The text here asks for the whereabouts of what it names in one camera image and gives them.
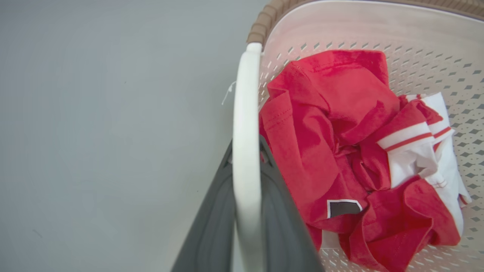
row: perforated basket wall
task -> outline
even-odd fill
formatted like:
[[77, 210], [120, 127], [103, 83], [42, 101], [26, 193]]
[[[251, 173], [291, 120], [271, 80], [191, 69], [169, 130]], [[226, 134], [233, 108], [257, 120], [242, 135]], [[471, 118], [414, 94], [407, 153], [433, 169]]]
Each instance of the perforated basket wall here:
[[[287, 14], [268, 37], [260, 67], [259, 108], [267, 83], [284, 66], [325, 50], [381, 50], [397, 95], [442, 92], [456, 130], [454, 149], [473, 202], [463, 209], [465, 230], [456, 247], [428, 246], [415, 271], [484, 270], [484, 23], [402, 4], [318, 1]], [[324, 233], [327, 271], [366, 271], [350, 263]]]

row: laundry basket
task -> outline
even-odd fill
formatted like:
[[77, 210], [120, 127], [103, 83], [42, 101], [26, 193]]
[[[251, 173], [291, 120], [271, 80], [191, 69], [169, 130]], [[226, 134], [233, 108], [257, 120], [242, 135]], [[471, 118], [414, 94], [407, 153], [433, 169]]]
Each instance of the laundry basket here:
[[[239, 66], [234, 104], [233, 175], [240, 240], [260, 224], [258, 111], [267, 84], [292, 60], [333, 49], [380, 50], [396, 95], [442, 92], [460, 174], [473, 202], [455, 247], [427, 246], [410, 271], [484, 270], [484, 1], [273, 0], [259, 14]], [[367, 271], [332, 234], [319, 252], [326, 271]]]

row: laundry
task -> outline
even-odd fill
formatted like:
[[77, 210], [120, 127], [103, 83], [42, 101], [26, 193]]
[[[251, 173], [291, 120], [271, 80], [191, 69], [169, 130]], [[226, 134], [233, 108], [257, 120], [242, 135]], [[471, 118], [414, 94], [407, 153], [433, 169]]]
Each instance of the laundry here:
[[385, 55], [363, 50], [290, 62], [267, 88], [260, 133], [317, 249], [333, 231], [351, 261], [404, 271], [459, 242], [471, 198], [441, 94], [395, 96]]

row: gray floor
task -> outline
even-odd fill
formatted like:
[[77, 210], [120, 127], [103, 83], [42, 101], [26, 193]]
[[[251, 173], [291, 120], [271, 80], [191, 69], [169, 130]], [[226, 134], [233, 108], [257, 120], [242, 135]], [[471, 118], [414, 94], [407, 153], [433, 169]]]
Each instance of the gray floor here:
[[0, 271], [168, 271], [265, 0], [0, 0]]

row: white thread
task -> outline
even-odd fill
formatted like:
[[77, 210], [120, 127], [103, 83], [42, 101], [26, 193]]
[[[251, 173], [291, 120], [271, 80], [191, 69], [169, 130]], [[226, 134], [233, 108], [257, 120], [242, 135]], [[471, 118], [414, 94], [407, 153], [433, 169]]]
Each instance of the white thread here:
[[222, 105], [224, 104], [225, 99], [227, 99], [227, 95], [228, 95], [228, 93], [229, 93], [229, 92], [232, 92], [232, 88], [234, 87], [235, 82], [237, 82], [237, 81], [232, 82], [232, 84], [231, 84], [231, 85], [228, 87], [228, 90], [227, 90], [227, 92], [225, 93], [225, 97], [224, 97], [224, 99], [222, 100]]

